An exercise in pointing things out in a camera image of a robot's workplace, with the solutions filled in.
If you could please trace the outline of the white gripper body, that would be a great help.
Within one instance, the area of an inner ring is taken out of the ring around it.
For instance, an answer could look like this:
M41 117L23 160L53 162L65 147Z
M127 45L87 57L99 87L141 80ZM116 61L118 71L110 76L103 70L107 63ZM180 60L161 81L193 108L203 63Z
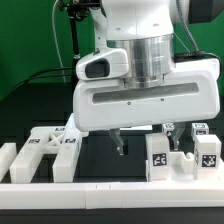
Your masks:
M127 89L120 79L81 81L73 95L83 131L212 119L220 111L216 59L181 62L160 86Z

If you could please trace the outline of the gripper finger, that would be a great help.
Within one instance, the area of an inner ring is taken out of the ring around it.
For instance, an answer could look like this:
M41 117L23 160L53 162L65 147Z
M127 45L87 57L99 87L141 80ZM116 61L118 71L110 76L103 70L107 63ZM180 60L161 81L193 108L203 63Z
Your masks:
M176 122L174 124L174 130L170 136L170 143L171 143L171 149L177 150L179 146L179 139L182 136L183 132L185 130L185 123L184 122Z
M124 141L122 137L120 136L120 129L110 129L109 134L111 139L116 144L116 148L119 151L120 155L124 154Z

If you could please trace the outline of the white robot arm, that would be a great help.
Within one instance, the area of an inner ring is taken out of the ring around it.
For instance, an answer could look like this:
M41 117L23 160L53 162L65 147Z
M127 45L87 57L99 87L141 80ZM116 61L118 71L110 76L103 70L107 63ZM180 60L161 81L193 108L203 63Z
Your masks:
M190 14L190 0L101 0L106 44L76 65L76 127L108 130L117 149L122 128L216 117L218 59L197 51L174 60L173 25Z

